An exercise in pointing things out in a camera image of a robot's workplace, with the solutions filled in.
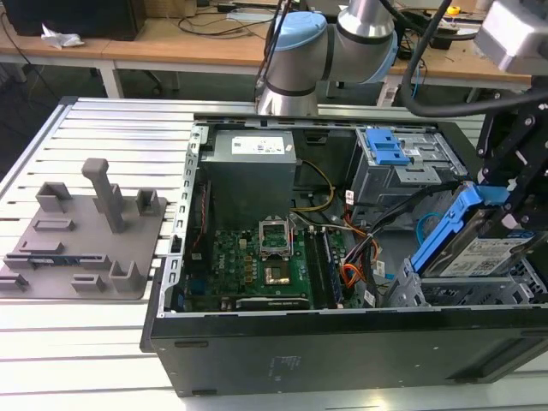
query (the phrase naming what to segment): gray power supply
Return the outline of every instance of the gray power supply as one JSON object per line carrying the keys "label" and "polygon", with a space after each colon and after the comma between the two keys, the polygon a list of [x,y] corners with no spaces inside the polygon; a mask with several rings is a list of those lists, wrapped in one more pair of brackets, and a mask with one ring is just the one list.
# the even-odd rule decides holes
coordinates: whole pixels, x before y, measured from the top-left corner
{"label": "gray power supply", "polygon": [[202,164],[211,178],[218,229],[254,229],[269,216],[289,214],[295,179],[290,131],[219,130]]}

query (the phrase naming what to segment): floor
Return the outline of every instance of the floor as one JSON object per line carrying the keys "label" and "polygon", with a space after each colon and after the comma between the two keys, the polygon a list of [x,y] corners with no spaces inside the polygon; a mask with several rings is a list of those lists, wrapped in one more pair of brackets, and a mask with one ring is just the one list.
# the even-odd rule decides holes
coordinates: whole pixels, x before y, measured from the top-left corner
{"label": "floor", "polygon": [[[58,97],[105,97],[101,78],[92,76],[88,68],[47,66],[36,69]],[[57,99],[35,71],[29,67],[25,71],[27,82],[8,81],[0,85],[0,180],[57,104]],[[250,75],[180,73],[181,90],[173,91],[170,89],[173,74],[156,74],[164,84],[162,96],[153,94],[155,84],[142,72],[122,70],[126,98],[250,101],[253,91],[253,77]],[[328,99],[325,86],[323,83],[318,87],[321,104],[374,105],[380,90],[380,85],[351,85],[337,94],[340,97]],[[425,104],[457,103],[463,101],[467,92],[468,89],[464,88],[421,86],[418,99]]]}

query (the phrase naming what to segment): blue cable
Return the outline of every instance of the blue cable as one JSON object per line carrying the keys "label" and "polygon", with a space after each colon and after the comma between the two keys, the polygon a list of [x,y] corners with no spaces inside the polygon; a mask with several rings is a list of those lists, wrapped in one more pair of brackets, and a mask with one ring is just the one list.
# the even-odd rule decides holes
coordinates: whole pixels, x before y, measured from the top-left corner
{"label": "blue cable", "polygon": [[420,245],[425,242],[425,237],[422,234],[422,226],[424,225],[425,221],[430,217],[441,218],[442,215],[439,212],[429,212],[428,214],[425,214],[423,217],[421,217],[419,221],[417,221],[417,226],[415,227],[414,232],[417,235],[417,241]]}
{"label": "blue cable", "polygon": [[413,89],[413,98],[417,95],[417,91],[419,91],[419,78],[420,78],[420,67],[417,66],[417,80],[414,83],[414,89]]}

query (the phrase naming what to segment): gray plastic holder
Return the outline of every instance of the gray plastic holder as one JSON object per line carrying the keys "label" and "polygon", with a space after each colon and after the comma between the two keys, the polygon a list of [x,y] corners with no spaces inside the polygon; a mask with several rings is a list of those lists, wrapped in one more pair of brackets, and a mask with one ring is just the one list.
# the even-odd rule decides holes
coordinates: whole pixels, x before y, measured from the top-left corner
{"label": "gray plastic holder", "polygon": [[102,158],[82,173],[97,197],[47,182],[40,203],[0,269],[0,298],[135,300],[145,292],[167,202],[155,190],[122,197]]}

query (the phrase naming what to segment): motherboard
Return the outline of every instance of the motherboard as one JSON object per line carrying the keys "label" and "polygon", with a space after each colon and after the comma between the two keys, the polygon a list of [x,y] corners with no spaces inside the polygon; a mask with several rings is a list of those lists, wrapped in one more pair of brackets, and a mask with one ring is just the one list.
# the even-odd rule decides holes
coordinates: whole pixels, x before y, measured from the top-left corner
{"label": "motherboard", "polygon": [[187,274],[177,305],[200,312],[359,307],[354,295],[343,295],[340,230],[270,226],[217,230],[211,266]]}

